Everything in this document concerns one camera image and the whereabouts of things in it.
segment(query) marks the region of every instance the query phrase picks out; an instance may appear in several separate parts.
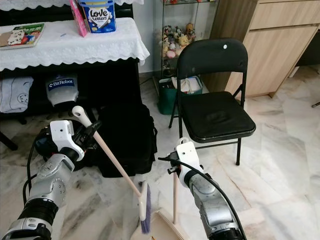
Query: purple broom bristles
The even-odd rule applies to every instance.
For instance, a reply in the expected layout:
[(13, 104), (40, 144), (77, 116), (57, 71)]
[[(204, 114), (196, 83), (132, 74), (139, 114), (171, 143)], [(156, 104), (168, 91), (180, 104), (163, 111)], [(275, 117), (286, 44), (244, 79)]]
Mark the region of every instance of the purple broom bristles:
[(148, 234), (150, 232), (151, 224), (151, 191), (149, 185), (146, 191), (146, 213), (145, 220), (141, 221), (141, 230), (143, 234)]

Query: chair backrest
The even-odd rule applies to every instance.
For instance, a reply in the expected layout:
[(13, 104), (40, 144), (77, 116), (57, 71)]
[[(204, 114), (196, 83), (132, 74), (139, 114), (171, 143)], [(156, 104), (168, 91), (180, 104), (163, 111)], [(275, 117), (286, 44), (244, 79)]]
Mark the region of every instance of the chair backrest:
[(182, 51), (177, 62), (179, 80), (208, 73), (247, 73), (246, 47), (234, 38), (195, 41)]

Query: broom handle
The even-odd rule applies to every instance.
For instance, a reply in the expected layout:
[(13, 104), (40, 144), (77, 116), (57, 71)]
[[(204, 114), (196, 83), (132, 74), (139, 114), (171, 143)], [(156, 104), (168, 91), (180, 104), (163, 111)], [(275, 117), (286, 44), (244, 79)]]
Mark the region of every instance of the broom handle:
[[(75, 115), (79, 121), (87, 128), (89, 127), (92, 123), (89, 120), (88, 116), (86, 115), (84, 109), (81, 106), (75, 106), (72, 109), (72, 113), (73, 115)], [(114, 166), (116, 167), (116, 169), (118, 169), (118, 171), (121, 173), (121, 175), (124, 177), (124, 179), (128, 182), (128, 184), (130, 185), (130, 187), (132, 188), (132, 190), (135, 192), (135, 194), (137, 195), (138, 198), (141, 197), (141, 193), (138, 190), (138, 188), (135, 186), (135, 184), (132, 182), (132, 180), (130, 179), (130, 177), (128, 176), (128, 174), (126, 173), (126, 171), (124, 170), (124, 168), (121, 166), (121, 164), (119, 163), (119, 161), (117, 160), (117, 158), (115, 157), (115, 155), (112, 153), (112, 151), (109, 149), (109, 147), (107, 146), (107, 144), (105, 143), (105, 141), (102, 139), (102, 137), (100, 136), (100, 134), (96, 131), (93, 134), (94, 139), (96, 140), (96, 142), (100, 145), (100, 147), (103, 149), (103, 151), (105, 152), (105, 154), (110, 158), (111, 162), (114, 164)]]
[(173, 174), (173, 224), (178, 221), (178, 183), (179, 178), (177, 173)]

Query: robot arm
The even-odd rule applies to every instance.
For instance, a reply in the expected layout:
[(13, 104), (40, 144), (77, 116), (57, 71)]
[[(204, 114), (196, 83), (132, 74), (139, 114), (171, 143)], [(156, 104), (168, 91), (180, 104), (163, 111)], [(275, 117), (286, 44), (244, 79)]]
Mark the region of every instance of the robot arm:
[(52, 155), (39, 169), (29, 198), (23, 211), (14, 221), (2, 240), (50, 240), (52, 225), (58, 209), (66, 196), (66, 184), (85, 153), (88, 141), (99, 127), (93, 124), (85, 132), (72, 136), (74, 130), (71, 121), (59, 120), (50, 123), (50, 133), (59, 153)]
[(179, 164), (188, 164), (196, 170), (204, 173), (199, 164), (196, 148), (192, 142), (186, 142), (176, 147), (167, 159), (176, 160), (171, 162), (172, 168), (169, 174), (177, 172), (181, 184), (189, 188), (194, 197), (194, 202), (200, 212), (205, 233), (209, 240), (243, 240), (236, 218), (222, 194), (203, 176), (196, 171)]

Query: pink box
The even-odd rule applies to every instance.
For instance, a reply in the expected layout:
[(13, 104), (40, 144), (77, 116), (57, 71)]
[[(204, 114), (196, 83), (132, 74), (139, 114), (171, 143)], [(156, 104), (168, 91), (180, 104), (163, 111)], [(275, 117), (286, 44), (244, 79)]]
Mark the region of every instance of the pink box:
[(84, 20), (83, 16), (81, 15), (81, 12), (78, 8), (77, 0), (69, 0), (69, 2), (71, 5), (71, 10), (73, 13), (74, 20), (75, 20), (77, 28), (78, 28), (78, 32), (82, 37), (85, 37), (88, 33), (88, 30), (86, 28), (85, 20)]

